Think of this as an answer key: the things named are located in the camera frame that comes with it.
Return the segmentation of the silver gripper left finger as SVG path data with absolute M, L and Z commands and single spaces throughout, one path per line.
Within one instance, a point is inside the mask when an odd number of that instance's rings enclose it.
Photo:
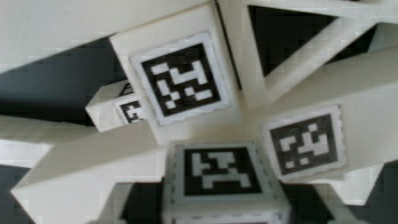
M 163 224 L 160 183 L 117 183 L 99 217 L 87 224 Z

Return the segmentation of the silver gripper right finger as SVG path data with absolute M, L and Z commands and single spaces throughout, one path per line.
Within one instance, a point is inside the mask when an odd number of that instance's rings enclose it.
M 327 185 L 284 184 L 282 189 L 291 204 L 289 224 L 368 224 Z

